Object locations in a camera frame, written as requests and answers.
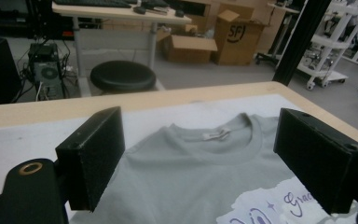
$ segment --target white print on shirt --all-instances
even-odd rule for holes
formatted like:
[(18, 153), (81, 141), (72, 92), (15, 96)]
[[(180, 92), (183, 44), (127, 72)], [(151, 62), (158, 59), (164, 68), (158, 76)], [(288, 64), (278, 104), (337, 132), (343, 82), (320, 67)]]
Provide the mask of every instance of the white print on shirt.
[(273, 189), (244, 192), (218, 217), (218, 224), (356, 223), (356, 215), (333, 221), (297, 177), (283, 180)]

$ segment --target black pole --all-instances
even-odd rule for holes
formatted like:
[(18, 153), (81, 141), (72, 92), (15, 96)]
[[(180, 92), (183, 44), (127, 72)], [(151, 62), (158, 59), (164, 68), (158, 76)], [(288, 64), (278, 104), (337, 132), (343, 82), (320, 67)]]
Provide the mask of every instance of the black pole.
[(281, 82), (285, 86), (289, 85), (330, 2), (331, 0), (309, 0), (304, 6), (272, 81)]

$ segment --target floor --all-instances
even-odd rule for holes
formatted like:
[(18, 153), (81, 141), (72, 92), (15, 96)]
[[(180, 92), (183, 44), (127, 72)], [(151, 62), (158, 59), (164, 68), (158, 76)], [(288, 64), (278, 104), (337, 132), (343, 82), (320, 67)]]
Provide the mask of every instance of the floor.
[[(22, 55), (26, 53), (32, 40), (9, 38), (8, 42), (15, 62), (19, 65), (27, 62), (27, 56), (23, 57)], [(56, 41), (56, 44), (59, 46), (61, 57), (69, 50), (71, 51), (67, 64), (69, 77), (65, 79), (65, 85), (71, 97), (80, 97), (74, 79), (76, 76), (74, 43), (66, 41), (65, 44), (68, 48), (61, 41)], [(84, 59), (85, 68), (89, 74), (93, 66), (108, 60), (125, 59), (147, 63), (147, 52), (89, 49), (85, 51)], [(214, 63), (170, 63), (166, 61), (160, 51), (156, 53), (154, 70), (165, 90), (271, 81), (274, 76), (274, 67), (268, 62), (261, 62), (259, 65), (252, 63), (249, 66), (219, 66)], [(358, 65), (342, 59), (335, 70), (349, 77), (345, 83), (332, 82), (326, 88), (316, 85), (312, 91), (309, 91), (306, 88), (309, 78), (294, 75), (289, 88), (358, 129)], [(100, 94), (100, 91), (92, 84), (90, 84), (90, 89), (93, 96)], [(34, 97), (35, 90), (33, 88), (22, 96), (19, 102), (33, 101)]]

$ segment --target t-shirt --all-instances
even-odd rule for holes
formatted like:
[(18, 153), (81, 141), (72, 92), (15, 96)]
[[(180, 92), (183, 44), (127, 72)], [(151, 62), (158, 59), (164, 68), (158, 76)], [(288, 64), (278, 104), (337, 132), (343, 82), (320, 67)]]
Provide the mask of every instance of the t-shirt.
[(94, 213), (77, 212), (71, 223), (341, 220), (273, 152), (277, 124), (240, 114), (214, 129), (162, 127), (125, 151)]

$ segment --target round stool seat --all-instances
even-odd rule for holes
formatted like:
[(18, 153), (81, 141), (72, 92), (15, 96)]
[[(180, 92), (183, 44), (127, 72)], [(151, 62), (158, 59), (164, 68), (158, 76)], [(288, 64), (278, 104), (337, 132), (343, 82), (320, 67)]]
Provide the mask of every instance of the round stool seat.
[(147, 66), (128, 61), (101, 63), (91, 70), (92, 84), (102, 91), (136, 92), (155, 86), (156, 75)]

